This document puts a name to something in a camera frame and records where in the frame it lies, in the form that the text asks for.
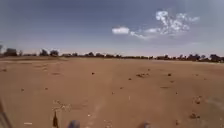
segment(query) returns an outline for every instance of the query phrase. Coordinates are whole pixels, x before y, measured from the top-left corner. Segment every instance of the cloud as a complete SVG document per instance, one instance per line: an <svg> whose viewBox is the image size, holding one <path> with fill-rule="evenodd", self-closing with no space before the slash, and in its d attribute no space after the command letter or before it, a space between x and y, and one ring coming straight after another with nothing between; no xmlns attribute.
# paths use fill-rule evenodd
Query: cloud
<svg viewBox="0 0 224 128"><path fill-rule="evenodd" d="M117 27L112 29L113 34L118 34L118 35L127 35L129 34L129 31L130 29L127 27Z"/></svg>
<svg viewBox="0 0 224 128"><path fill-rule="evenodd" d="M178 13L171 16L167 11L156 12L155 18L161 22L161 26L148 28L139 32L131 31L127 27L113 28L114 34L125 34L137 37L139 39L149 40L159 36L182 36L190 30L193 23L197 23L200 17L190 17L186 13Z"/></svg>
<svg viewBox="0 0 224 128"><path fill-rule="evenodd" d="M137 34L136 32L132 32L132 31L130 32L130 35L135 36L135 37L140 38L140 39L144 39L144 40L148 39L147 36L143 36L141 34Z"/></svg>

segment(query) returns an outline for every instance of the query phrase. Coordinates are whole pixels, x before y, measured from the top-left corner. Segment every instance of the sky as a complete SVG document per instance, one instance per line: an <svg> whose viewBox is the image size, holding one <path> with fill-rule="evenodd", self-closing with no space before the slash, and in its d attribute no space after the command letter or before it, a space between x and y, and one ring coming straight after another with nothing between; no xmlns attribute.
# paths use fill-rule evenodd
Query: sky
<svg viewBox="0 0 224 128"><path fill-rule="evenodd" d="M0 0L0 44L23 52L224 56L223 0Z"/></svg>

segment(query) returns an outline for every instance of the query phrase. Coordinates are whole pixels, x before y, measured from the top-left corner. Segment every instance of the sand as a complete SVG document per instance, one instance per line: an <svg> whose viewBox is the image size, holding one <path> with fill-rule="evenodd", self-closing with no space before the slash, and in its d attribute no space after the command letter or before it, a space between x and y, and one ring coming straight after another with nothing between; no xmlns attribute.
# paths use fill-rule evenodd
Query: sand
<svg viewBox="0 0 224 128"><path fill-rule="evenodd" d="M0 61L0 97L15 128L224 127L224 65L71 58Z"/></svg>

